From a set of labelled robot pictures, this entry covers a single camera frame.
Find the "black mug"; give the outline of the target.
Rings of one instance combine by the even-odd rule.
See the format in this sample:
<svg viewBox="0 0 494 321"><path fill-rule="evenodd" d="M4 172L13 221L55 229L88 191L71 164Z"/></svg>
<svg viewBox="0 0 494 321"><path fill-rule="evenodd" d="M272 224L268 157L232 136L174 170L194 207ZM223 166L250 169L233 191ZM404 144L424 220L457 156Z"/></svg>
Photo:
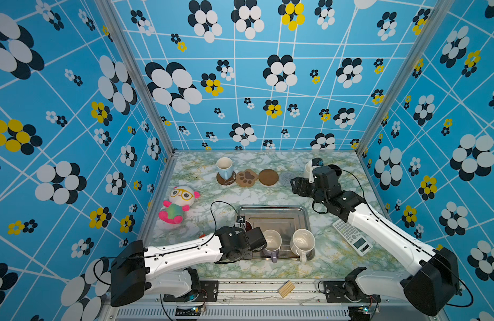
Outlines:
<svg viewBox="0 0 494 321"><path fill-rule="evenodd" d="M342 169L339 166L337 166L337 165L331 164L331 165L328 165L328 167L331 170L334 170L335 171L335 174L336 174L337 177L340 177L342 175L342 173L343 173Z"/></svg>

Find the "light blue mug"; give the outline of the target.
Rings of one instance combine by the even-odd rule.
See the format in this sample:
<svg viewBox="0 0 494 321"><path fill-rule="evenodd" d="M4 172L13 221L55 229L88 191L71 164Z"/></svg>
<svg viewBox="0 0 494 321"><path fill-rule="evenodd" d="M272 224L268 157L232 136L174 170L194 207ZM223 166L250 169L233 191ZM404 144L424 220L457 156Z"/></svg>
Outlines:
<svg viewBox="0 0 494 321"><path fill-rule="evenodd" d="M218 174L223 180L227 181L232 177L233 174L232 165L233 165L232 159L228 157L222 157L216 161Z"/></svg>

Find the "red interior mug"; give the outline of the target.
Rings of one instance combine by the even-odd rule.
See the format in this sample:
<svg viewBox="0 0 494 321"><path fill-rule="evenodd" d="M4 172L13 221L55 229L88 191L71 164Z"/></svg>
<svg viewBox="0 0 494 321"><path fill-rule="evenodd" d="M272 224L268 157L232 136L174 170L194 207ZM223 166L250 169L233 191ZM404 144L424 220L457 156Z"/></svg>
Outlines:
<svg viewBox="0 0 494 321"><path fill-rule="evenodd" d="M246 220L245 225L247 231L250 231L255 228L255 226L249 220Z"/></svg>

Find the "dark brown round coaster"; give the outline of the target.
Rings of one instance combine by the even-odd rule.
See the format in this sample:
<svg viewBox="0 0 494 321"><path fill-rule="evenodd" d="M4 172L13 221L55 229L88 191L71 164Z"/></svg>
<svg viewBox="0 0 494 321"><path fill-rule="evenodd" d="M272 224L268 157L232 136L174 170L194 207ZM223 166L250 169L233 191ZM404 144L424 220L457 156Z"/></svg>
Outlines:
<svg viewBox="0 0 494 321"><path fill-rule="evenodd" d="M228 185L231 185L233 183L236 182L236 173L233 171L232 172L232 176L229 178L229 179L224 179L222 178L222 176L220 175L220 173L218 173L216 175L216 180L217 182L220 184L220 185L223 185L223 186L228 186Z"/></svg>

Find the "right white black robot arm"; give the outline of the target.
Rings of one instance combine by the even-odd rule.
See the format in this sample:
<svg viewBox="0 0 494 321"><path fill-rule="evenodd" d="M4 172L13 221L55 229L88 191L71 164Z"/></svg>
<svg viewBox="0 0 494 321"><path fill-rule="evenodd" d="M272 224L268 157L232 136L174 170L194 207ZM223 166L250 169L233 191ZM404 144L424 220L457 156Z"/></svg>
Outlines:
<svg viewBox="0 0 494 321"><path fill-rule="evenodd" d="M388 251L405 269L402 276L371 272L358 267L344 279L344 291L351 301L364 296L387 296L407 300L427 316L436 316L458 293L458 258L447 248L437 250L407 234L376 212L354 191L342 189L337 170L317 167L312 178L291 179L292 192L325 206L326 213L362 231Z"/></svg>

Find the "white mug back row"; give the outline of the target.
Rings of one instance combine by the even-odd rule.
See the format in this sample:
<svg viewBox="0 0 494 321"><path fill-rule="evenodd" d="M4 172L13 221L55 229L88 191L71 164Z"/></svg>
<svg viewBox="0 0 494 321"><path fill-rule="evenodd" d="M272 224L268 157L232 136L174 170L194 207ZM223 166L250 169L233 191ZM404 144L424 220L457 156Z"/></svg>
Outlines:
<svg viewBox="0 0 494 321"><path fill-rule="evenodd" d="M309 160L304 167L304 178L307 179L309 183L314 182L314 177L312 174L313 169L314 169L314 166L312 165L312 160Z"/></svg>

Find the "grey woven round coaster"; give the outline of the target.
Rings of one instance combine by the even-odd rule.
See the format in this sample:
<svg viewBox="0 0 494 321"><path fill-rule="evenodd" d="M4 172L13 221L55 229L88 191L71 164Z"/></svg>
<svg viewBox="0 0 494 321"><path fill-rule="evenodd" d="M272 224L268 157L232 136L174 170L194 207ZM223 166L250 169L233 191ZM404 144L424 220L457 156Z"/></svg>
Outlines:
<svg viewBox="0 0 494 321"><path fill-rule="evenodd" d="M279 175L279 183L284 186L291 188L291 181L298 177L298 175L292 171L285 171Z"/></svg>

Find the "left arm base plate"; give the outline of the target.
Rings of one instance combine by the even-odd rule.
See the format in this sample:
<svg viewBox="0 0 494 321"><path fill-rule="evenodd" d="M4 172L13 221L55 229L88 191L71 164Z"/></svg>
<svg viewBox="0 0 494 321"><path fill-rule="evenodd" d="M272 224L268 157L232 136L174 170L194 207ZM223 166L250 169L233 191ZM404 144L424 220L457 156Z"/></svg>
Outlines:
<svg viewBox="0 0 494 321"><path fill-rule="evenodd" d="M216 302L218 297L219 282L215 280L199 281L197 284L192 284L190 291L180 297L165 294L164 302Z"/></svg>

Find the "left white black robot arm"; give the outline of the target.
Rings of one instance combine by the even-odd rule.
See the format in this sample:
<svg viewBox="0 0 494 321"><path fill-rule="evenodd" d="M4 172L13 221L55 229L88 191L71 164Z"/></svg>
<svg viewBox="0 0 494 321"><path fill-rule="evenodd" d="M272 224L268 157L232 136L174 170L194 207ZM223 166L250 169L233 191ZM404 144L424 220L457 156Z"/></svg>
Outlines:
<svg viewBox="0 0 494 321"><path fill-rule="evenodd" d="M259 227L224 226L205 238L165 247L132 242L111 263L111 305L126 306L151 293L185 296L198 283L191 266L235 263L266 247Z"/></svg>

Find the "brown wooden round coaster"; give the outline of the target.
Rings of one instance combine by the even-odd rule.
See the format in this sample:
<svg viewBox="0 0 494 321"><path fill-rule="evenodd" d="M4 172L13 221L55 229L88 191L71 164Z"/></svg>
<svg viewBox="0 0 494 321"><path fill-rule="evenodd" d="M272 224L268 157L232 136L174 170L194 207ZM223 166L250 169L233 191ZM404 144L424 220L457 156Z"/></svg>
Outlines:
<svg viewBox="0 0 494 321"><path fill-rule="evenodd" d="M258 180L264 186L273 186L279 181L279 174L273 169L264 169L259 172Z"/></svg>

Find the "cork paw print coaster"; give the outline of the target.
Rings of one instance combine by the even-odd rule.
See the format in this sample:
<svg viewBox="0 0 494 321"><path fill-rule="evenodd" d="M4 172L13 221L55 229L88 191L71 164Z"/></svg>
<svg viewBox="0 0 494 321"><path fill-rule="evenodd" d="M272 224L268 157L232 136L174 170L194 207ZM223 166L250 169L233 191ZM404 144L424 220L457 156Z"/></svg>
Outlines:
<svg viewBox="0 0 494 321"><path fill-rule="evenodd" d="M258 175L252 170L240 171L236 175L236 183L240 187L253 187L258 180Z"/></svg>

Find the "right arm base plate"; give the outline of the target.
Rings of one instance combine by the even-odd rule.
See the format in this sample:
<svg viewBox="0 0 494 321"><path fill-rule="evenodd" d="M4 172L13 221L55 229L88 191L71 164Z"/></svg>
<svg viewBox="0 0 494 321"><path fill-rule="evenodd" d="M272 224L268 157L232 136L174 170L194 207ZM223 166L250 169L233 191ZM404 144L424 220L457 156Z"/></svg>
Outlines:
<svg viewBox="0 0 494 321"><path fill-rule="evenodd" d="M328 303L375 304L381 302L379 295L365 294L352 282L323 281L319 285L319 290L326 296Z"/></svg>

